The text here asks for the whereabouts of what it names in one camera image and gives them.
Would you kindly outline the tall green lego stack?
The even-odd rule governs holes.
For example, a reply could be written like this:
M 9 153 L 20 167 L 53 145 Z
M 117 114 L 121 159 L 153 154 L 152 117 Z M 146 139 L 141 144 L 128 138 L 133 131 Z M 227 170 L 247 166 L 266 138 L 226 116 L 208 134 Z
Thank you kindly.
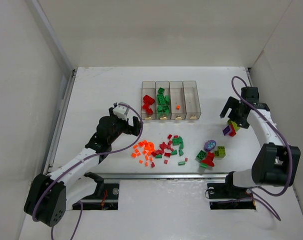
M 157 93 L 158 93 L 159 95 L 163 95 L 164 92 L 165 92 L 165 89 L 162 88 L 162 87 L 160 87 L 160 88 L 157 90 Z

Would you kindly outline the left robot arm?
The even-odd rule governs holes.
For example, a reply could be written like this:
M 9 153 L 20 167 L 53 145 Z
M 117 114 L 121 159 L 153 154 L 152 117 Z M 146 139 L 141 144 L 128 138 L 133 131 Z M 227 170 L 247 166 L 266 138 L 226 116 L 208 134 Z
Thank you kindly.
M 122 102 L 109 108 L 109 114 L 100 118 L 95 133 L 74 159 L 33 179 L 23 207 L 33 221 L 54 227 L 76 201 L 95 192 L 104 180 L 90 170 L 108 155 L 117 153 L 112 150 L 112 143 L 122 134 L 137 138 L 142 135 L 144 123 L 139 113 L 133 116 L 133 124 L 129 124 L 128 112 L 132 109 Z

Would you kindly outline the red flower lego piece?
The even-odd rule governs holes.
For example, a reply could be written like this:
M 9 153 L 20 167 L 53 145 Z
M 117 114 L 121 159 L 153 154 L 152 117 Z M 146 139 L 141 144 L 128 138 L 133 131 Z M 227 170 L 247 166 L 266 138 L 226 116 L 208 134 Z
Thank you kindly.
M 213 152 L 208 152 L 206 157 L 201 161 L 202 164 L 206 164 L 210 167 L 214 167 L 215 154 Z

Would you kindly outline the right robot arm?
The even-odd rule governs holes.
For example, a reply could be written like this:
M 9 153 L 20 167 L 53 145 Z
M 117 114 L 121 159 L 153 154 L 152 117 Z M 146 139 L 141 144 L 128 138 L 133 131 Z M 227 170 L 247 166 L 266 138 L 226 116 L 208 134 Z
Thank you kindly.
M 238 127 L 252 127 L 260 151 L 250 169 L 232 171 L 225 178 L 229 188 L 262 186 L 290 187 L 294 183 L 301 151 L 291 146 L 272 121 L 267 104 L 259 102 L 256 87 L 245 86 L 240 98 L 229 97 L 220 117 L 227 116 Z

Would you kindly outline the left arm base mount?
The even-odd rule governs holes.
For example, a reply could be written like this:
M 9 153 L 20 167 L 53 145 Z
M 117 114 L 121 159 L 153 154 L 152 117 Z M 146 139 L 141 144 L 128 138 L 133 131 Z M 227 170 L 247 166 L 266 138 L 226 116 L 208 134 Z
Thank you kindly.
M 80 201 L 83 204 L 83 210 L 118 210 L 119 193 L 118 182 L 105 183 L 103 187 L 97 187 L 93 194 L 83 197 Z

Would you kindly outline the purple lego brick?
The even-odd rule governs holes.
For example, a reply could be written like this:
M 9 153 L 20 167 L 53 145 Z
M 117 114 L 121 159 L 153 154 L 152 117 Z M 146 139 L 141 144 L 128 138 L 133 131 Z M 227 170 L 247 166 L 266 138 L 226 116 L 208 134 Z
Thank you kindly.
M 233 133 L 233 128 L 230 125 L 227 125 L 223 130 L 222 133 L 224 136 L 230 135 Z

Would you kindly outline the lime green stepped brick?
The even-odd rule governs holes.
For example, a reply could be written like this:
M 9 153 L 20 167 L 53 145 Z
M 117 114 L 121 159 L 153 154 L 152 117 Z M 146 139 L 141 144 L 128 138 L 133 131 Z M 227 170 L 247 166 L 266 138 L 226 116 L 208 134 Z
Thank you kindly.
M 227 122 L 228 122 L 229 125 L 233 126 L 233 128 L 234 128 L 234 130 L 236 132 L 240 129 L 240 127 L 238 126 L 238 124 L 236 122 L 232 121 L 231 119 L 229 119 Z

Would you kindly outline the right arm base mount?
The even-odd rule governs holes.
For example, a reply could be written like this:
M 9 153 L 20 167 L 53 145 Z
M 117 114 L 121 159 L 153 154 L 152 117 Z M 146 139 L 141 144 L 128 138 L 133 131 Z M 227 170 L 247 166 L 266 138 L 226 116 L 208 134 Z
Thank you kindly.
M 211 210 L 256 210 L 253 194 L 243 187 L 227 183 L 207 183 L 207 198 Z

